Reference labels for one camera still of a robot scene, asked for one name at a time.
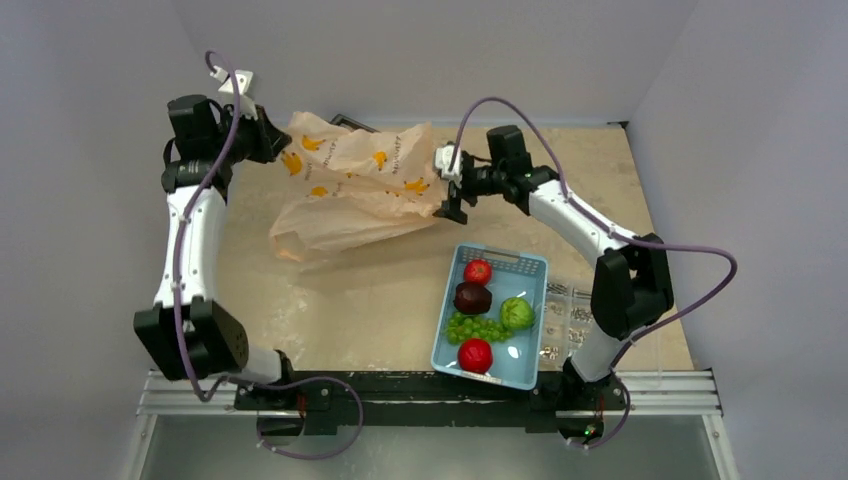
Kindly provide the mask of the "orange banana print plastic bag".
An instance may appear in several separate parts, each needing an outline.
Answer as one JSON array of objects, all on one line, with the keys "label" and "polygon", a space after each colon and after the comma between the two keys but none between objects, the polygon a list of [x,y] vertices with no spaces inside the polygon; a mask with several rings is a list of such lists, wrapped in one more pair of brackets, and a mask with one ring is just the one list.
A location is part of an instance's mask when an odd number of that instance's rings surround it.
[{"label": "orange banana print plastic bag", "polygon": [[296,112],[286,132],[282,206],[269,232],[279,257],[316,260],[435,224],[446,187],[430,124],[369,132]]}]

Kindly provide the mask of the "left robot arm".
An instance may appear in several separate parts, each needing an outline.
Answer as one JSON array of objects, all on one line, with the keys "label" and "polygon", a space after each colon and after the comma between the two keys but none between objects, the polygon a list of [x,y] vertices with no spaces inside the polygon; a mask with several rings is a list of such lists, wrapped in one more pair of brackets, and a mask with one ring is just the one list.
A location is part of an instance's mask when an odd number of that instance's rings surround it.
[{"label": "left robot arm", "polygon": [[259,383],[264,401],[287,408],[298,395],[287,358],[253,345],[218,303],[215,268],[235,166],[271,163],[291,138],[246,96],[236,105],[179,97],[169,102],[168,117],[174,136],[164,148],[161,176],[169,214],[165,266],[152,307],[134,315],[134,332],[169,380],[228,376]]}]

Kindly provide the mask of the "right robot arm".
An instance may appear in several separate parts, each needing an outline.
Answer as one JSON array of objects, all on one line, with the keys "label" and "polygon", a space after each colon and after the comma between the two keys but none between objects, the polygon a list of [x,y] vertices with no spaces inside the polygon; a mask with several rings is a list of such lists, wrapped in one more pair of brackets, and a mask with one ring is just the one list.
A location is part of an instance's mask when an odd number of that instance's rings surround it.
[{"label": "right robot arm", "polygon": [[584,407],[599,396],[600,381],[612,373],[626,341],[674,304],[663,241],[617,227],[563,186],[553,168],[534,165],[517,126],[491,129],[486,139],[490,159],[482,165],[454,143],[436,149],[434,170],[448,183],[448,198],[437,214],[464,224],[463,202],[475,205],[480,196],[500,196],[556,232],[593,267],[595,323],[566,360],[561,381],[564,399]]}]

